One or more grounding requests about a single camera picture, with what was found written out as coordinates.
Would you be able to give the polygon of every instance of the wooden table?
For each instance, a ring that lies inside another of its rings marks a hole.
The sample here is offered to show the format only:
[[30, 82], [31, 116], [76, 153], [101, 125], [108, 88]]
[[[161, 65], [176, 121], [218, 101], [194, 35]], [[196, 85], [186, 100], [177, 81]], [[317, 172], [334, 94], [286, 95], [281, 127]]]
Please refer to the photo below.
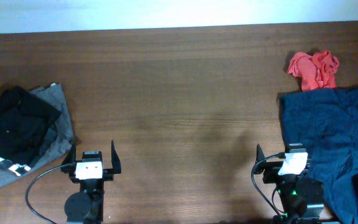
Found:
[[[250, 170], [257, 143], [284, 150], [277, 96], [300, 90], [288, 61], [324, 49], [340, 61], [338, 86], [357, 86], [358, 22], [4, 34], [0, 94], [60, 82], [77, 156], [99, 150], [110, 167], [115, 141], [122, 174], [105, 184], [105, 223], [253, 223], [274, 214]], [[0, 223], [43, 223], [24, 192], [61, 161], [0, 189]], [[78, 189], [55, 172], [30, 201], [64, 223]]]

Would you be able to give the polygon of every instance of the pink cloth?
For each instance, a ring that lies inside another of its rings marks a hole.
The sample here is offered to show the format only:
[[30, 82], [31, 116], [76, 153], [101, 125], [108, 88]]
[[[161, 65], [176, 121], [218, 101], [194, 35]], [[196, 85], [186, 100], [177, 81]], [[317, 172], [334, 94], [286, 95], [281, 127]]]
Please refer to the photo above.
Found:
[[302, 78], [302, 91], [336, 88], [334, 74], [338, 66], [338, 58], [332, 57], [328, 50], [313, 56], [298, 52], [292, 57], [287, 73]]

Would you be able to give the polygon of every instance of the black garment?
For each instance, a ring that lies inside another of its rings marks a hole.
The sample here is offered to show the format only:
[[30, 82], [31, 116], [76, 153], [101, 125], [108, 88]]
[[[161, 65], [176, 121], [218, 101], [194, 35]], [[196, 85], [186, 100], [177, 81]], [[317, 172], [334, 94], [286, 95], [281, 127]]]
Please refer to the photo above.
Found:
[[48, 128], [59, 116], [59, 110], [21, 87], [5, 91], [0, 97], [0, 157], [35, 164], [45, 152], [41, 146]]
[[344, 223], [358, 223], [358, 88], [322, 89], [281, 98], [283, 138], [302, 143], [313, 161], [308, 177]]

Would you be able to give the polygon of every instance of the cable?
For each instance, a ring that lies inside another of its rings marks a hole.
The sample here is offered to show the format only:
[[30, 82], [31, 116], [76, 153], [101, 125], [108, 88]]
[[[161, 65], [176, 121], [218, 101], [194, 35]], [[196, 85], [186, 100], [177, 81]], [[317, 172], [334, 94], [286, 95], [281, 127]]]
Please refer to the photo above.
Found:
[[274, 207], [277, 209], [277, 211], [279, 211], [279, 212], [281, 212], [281, 213], [284, 214], [284, 212], [281, 211], [281, 210], [279, 210], [279, 209], [276, 207], [276, 205], [274, 204], [274, 193], [275, 193], [276, 191], [277, 191], [277, 187], [274, 188], [274, 191], [273, 191], [273, 194], [272, 194], [272, 202], [273, 202], [273, 205], [274, 205]]
[[251, 180], [252, 180], [252, 183], [254, 184], [254, 187], [256, 188], [256, 190], [259, 192], [259, 194], [265, 199], [265, 201], [271, 206], [271, 208], [274, 210], [274, 212], [277, 213], [278, 216], [280, 216], [281, 214], [278, 212], [278, 210], [276, 209], [276, 207], [269, 202], [269, 200], [267, 199], [267, 197], [260, 191], [260, 189], [258, 188], [258, 186], [256, 185], [255, 183], [255, 179], [254, 179], [254, 172], [256, 170], [256, 168], [258, 168], [259, 164], [269, 160], [269, 159], [273, 159], [273, 158], [278, 158], [278, 157], [281, 157], [281, 155], [279, 154], [276, 154], [276, 155], [272, 155], [272, 156], [268, 156], [266, 157], [265, 159], [262, 159], [261, 161], [257, 162], [253, 168], [252, 168], [252, 171], [251, 171]]
[[35, 182], [37, 180], [39, 180], [41, 177], [43, 177], [45, 174], [51, 172], [51, 171], [54, 171], [54, 170], [57, 170], [59, 168], [63, 168], [63, 167], [68, 167], [68, 166], [73, 166], [75, 164], [65, 164], [65, 165], [60, 165], [60, 166], [56, 166], [52, 169], [49, 169], [47, 171], [45, 171], [44, 173], [40, 174], [38, 177], [36, 177], [31, 183], [30, 185], [28, 186], [27, 190], [25, 191], [25, 203], [27, 204], [27, 206], [29, 207], [29, 209], [31, 210], [31, 212], [34, 212], [34, 214], [36, 214], [38, 217], [44, 219], [45, 221], [49, 222], [49, 223], [52, 223], [52, 224], [56, 224], [54, 221], [50, 220], [49, 218], [41, 215], [40, 213], [38, 213], [37, 211], [35, 211], [35, 209], [31, 206], [30, 202], [29, 202], [29, 192], [30, 192], [30, 189], [31, 187], [35, 184]]

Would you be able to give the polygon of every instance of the white backdrop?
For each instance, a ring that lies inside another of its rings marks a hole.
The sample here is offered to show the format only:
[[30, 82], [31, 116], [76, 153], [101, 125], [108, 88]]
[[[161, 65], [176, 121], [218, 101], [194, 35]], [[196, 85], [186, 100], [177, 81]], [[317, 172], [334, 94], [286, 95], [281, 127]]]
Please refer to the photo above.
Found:
[[0, 33], [358, 20], [358, 0], [0, 0]]

